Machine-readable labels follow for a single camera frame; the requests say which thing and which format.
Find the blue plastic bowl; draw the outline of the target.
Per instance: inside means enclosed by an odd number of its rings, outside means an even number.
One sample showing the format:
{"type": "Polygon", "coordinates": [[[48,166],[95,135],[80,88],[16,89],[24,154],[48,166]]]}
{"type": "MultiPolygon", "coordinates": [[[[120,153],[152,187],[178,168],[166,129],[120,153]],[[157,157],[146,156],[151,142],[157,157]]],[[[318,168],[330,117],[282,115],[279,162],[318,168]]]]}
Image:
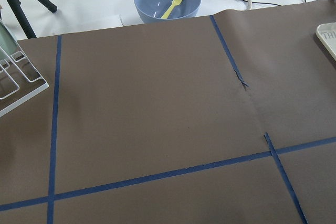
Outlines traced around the blue plastic bowl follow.
{"type": "Polygon", "coordinates": [[[172,3],[173,0],[134,0],[136,10],[144,23],[195,17],[201,0],[182,0],[179,5],[173,7],[167,18],[162,18],[172,3]]]}

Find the yellow plastic fork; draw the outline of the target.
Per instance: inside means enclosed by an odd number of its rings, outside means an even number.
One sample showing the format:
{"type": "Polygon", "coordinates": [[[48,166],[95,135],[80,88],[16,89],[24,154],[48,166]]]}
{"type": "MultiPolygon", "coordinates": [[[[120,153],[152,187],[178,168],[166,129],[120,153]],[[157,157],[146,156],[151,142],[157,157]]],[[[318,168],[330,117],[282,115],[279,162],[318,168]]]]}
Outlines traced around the yellow plastic fork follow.
{"type": "Polygon", "coordinates": [[[168,19],[171,12],[176,6],[179,6],[183,0],[172,0],[170,7],[165,11],[165,13],[161,16],[161,19],[168,19]]]}

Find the cream bear tray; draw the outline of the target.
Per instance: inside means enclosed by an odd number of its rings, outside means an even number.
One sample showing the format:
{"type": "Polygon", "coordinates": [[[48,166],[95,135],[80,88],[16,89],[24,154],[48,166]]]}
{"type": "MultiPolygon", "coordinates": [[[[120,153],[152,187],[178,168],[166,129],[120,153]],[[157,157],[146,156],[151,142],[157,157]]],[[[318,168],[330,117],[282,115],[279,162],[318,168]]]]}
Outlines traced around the cream bear tray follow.
{"type": "Polygon", "coordinates": [[[321,24],[316,29],[316,35],[322,42],[324,47],[330,53],[332,58],[336,60],[336,23],[321,24]]]}

